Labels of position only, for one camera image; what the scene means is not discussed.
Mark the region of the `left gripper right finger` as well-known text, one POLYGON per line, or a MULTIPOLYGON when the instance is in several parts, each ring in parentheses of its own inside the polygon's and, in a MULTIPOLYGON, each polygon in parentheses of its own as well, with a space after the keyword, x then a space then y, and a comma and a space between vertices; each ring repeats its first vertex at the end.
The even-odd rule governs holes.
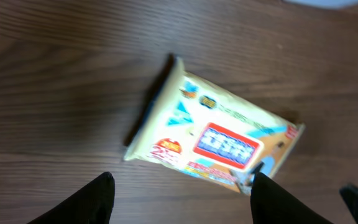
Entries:
POLYGON ((261 172, 253 181, 250 206, 254 224, 329 223, 261 172))

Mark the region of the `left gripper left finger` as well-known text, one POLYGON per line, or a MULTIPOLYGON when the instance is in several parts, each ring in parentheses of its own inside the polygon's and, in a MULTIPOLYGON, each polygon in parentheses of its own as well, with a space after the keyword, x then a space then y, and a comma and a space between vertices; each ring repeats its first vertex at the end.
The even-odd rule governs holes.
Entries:
POLYGON ((29 224, 109 224, 114 198, 114 177, 103 172, 29 224))

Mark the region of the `yellow snack chip bag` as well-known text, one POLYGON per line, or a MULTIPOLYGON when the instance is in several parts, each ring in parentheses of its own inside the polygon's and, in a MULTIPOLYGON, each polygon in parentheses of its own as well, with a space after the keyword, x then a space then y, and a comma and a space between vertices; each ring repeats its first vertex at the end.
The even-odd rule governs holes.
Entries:
POLYGON ((124 159, 163 165, 249 195, 258 173, 273 177, 305 130, 173 66, 124 159))

